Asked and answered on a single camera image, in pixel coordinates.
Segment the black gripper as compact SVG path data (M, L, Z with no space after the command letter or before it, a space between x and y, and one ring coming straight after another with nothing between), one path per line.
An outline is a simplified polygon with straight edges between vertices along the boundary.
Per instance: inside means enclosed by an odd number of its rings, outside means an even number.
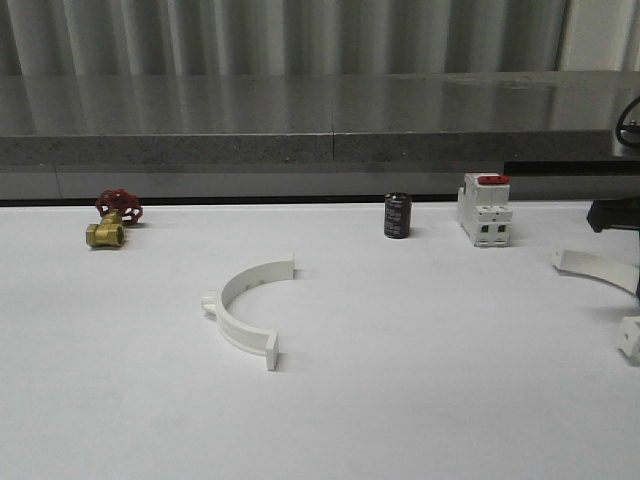
M606 229L638 231L640 226L639 199L594 200L586 219L596 233Z

